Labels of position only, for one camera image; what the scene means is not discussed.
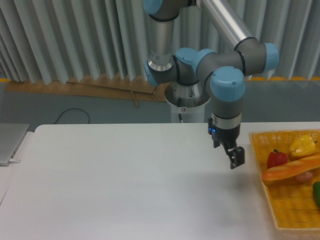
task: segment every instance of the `plastic basket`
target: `plastic basket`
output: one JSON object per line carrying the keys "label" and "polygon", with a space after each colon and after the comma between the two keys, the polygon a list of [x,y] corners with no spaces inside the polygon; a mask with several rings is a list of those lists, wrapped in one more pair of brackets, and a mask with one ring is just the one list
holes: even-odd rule
{"label": "plastic basket", "polygon": [[[305,134],[320,143],[320,129],[251,132],[250,142],[260,173],[267,170],[270,152],[277,149],[288,154],[290,144]],[[277,228],[320,230],[320,208],[315,204],[312,188],[314,182],[320,181],[320,168],[312,173],[312,182],[304,184],[294,177],[272,182],[263,182],[260,178]]]}

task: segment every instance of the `laptop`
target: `laptop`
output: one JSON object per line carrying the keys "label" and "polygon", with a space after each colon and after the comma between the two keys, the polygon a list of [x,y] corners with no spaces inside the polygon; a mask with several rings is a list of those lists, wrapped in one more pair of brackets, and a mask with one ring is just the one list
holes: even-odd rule
{"label": "laptop", "polygon": [[29,124],[0,123],[0,166],[8,166],[23,141]]}

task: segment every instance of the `white table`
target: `white table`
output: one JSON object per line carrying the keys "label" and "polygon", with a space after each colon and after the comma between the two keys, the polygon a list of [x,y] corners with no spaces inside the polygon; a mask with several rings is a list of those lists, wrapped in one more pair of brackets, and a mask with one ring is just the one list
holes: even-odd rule
{"label": "white table", "polygon": [[231,170],[202,123],[40,126],[0,205],[0,239],[283,239],[249,132],[285,129],[320,123],[242,123],[246,163]]}

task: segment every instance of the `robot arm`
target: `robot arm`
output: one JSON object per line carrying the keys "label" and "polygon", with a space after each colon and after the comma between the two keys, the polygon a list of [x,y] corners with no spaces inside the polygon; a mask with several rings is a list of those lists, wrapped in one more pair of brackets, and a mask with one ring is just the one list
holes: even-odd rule
{"label": "robot arm", "polygon": [[[224,147],[232,169],[244,164],[245,151],[236,143],[245,92],[244,76],[275,69],[279,64],[276,46],[260,43],[253,37],[226,0],[144,0],[143,5],[153,19],[154,31],[151,55],[144,64],[149,82],[154,86],[177,82],[184,88],[200,85],[211,98],[208,133],[213,147]],[[232,52],[216,54],[210,49],[180,48],[172,56],[173,20],[181,8],[194,5],[209,17]]]}

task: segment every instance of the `gray floor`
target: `gray floor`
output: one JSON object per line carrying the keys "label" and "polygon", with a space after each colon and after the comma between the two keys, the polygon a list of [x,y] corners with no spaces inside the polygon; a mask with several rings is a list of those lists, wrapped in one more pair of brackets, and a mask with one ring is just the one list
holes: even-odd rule
{"label": "gray floor", "polygon": [[[0,83],[0,122],[29,123],[30,131],[52,124],[68,108],[88,112],[92,124],[169,123],[170,108],[165,102],[99,97],[52,95],[4,91]],[[243,103],[243,122],[320,121],[320,82],[247,82]],[[206,119],[210,106],[206,108]],[[58,124],[82,124],[88,117],[81,111],[68,111]]]}

